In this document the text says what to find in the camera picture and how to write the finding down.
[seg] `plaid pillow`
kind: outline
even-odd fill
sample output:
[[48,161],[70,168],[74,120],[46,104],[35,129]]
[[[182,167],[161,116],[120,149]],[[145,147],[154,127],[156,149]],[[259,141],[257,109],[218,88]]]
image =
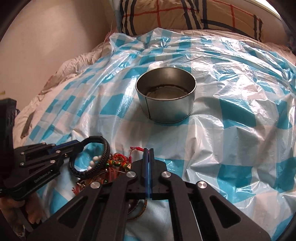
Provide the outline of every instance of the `plaid pillow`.
[[121,0],[121,32],[135,36],[160,27],[203,29],[197,0]]
[[204,29],[238,33],[263,42],[262,20],[245,10],[219,0],[197,0]]

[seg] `metal tin can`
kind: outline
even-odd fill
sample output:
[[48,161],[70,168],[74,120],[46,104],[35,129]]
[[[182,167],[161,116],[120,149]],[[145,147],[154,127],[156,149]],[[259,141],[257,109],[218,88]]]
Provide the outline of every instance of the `metal tin can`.
[[189,72],[172,67],[148,71],[136,82],[144,114],[160,123],[185,119],[193,110],[196,80]]

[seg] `blue and white checkered plastic bag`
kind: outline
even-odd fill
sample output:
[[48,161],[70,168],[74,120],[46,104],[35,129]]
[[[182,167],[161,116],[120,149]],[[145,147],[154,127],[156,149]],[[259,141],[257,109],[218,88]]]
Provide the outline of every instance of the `blue and white checkered plastic bag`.
[[[170,171],[207,181],[276,240],[296,211],[295,66],[238,40],[160,28],[138,38],[113,34],[110,43],[111,55],[59,93],[26,144],[102,135],[112,153],[154,148]],[[165,66],[197,80],[193,112],[179,123],[147,119],[135,90],[141,74]],[[85,169],[100,151],[89,146],[76,167]],[[48,215],[74,196],[75,181],[65,163],[38,191]],[[172,240],[169,217],[168,202],[149,200],[127,224],[126,240]]]

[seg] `black braided bracelet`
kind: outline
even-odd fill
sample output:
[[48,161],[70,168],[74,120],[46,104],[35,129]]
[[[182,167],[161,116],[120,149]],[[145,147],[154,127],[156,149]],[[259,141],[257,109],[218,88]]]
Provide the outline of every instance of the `black braided bracelet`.
[[70,172],[75,175],[76,177],[85,180],[85,179],[90,179],[93,178],[95,175],[97,175],[105,166],[106,163],[110,157],[110,145],[108,143],[108,141],[100,136],[91,136],[89,138],[86,138],[85,140],[83,140],[82,142],[83,146],[86,146],[89,143],[101,143],[104,144],[104,150],[103,150],[103,154],[101,157],[100,162],[92,169],[90,169],[89,171],[84,171],[84,172],[80,172],[77,171],[74,167],[74,162],[75,159],[77,157],[77,154],[73,155],[70,157],[69,159],[69,170]]

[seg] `beige wall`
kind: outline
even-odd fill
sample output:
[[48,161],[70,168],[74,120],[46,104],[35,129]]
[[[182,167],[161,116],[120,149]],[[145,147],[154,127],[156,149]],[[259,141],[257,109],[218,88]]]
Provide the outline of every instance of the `beige wall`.
[[116,18],[115,14],[113,12],[112,6],[109,2],[109,0],[101,0],[102,5],[104,7],[106,19],[109,25],[109,28],[111,29],[111,24],[112,24],[112,29],[116,28]]
[[22,109],[64,61],[91,51],[108,31],[100,0],[32,0],[0,42],[0,98]]

